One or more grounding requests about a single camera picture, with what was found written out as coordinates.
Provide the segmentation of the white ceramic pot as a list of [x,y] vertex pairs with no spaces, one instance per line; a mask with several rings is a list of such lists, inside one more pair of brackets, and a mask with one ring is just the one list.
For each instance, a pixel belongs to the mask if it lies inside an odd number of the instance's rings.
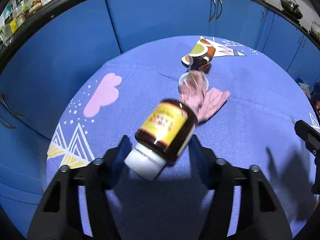
[[319,24],[316,23],[315,21],[312,21],[311,32],[313,33],[313,35],[314,35],[315,37],[317,37],[318,39],[320,39],[320,26],[319,26]]

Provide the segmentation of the blue kitchen cabinets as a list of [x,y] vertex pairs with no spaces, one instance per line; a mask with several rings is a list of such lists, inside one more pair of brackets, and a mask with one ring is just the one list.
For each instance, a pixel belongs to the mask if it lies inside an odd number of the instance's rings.
[[319,48],[251,0],[52,0],[1,50],[1,206],[26,235],[59,167],[101,158],[157,104],[178,99],[182,57],[200,37],[216,51],[222,108],[195,129],[234,166],[261,169],[293,234],[311,216],[316,168],[294,124],[318,128],[296,83],[319,80]]

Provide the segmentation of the small white plastic lid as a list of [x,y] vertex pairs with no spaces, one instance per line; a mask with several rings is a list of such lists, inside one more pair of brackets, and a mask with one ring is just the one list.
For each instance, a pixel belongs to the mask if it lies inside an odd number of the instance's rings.
[[[183,75],[180,76],[179,81],[178,81],[178,87],[179,87],[178,90],[180,90],[180,85],[187,80],[188,75],[189,75],[189,72],[186,72],[186,73],[184,73]],[[206,77],[204,77],[204,80],[205,80],[205,83],[206,83],[206,91],[208,91],[208,89],[209,89],[208,79]]]

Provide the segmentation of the black wok with lid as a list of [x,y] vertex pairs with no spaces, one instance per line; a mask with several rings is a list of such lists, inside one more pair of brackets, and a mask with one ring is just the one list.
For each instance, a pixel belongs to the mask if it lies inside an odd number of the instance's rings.
[[299,5],[296,0],[280,0],[280,3],[282,8],[297,20],[301,20],[303,18],[303,14],[299,9]]

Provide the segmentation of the brown bottle yellow label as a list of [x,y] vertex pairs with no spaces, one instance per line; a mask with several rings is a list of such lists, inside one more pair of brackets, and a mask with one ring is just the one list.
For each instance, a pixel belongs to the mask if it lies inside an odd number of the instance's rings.
[[147,180],[154,180],[167,164],[174,164],[191,139],[198,120],[174,99],[162,100],[137,129],[134,148],[124,163]]

